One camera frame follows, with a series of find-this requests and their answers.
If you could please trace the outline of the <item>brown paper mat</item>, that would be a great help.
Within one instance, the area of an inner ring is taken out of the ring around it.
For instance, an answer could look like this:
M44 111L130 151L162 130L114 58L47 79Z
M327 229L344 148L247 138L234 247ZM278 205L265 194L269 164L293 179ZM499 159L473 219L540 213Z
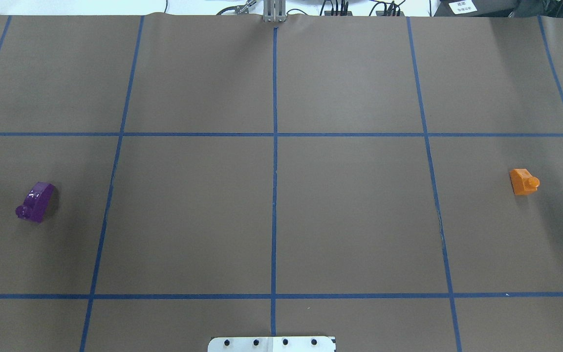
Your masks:
M0 352L271 335L563 352L563 19L0 16Z

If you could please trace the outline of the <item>aluminium frame post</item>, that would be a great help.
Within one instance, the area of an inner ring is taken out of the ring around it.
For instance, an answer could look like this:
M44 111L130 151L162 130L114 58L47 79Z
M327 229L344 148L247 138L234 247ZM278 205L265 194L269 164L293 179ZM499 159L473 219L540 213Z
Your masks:
M264 22L286 22L286 0L262 0L262 3Z

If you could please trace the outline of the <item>purple trapezoid block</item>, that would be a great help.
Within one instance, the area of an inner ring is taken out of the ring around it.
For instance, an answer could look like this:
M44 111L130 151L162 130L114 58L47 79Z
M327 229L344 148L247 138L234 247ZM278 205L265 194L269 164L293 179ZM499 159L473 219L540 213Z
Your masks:
M52 183L36 182L25 196L22 205L16 207L14 212L17 218L41 223L47 213L55 189Z

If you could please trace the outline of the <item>orange trapezoid block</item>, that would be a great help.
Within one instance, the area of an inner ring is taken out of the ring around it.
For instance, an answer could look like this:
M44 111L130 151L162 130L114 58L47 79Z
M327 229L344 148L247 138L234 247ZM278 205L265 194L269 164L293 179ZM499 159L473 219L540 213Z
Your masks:
M541 181L527 169L512 169L509 171L510 183L516 196L528 196L538 191Z

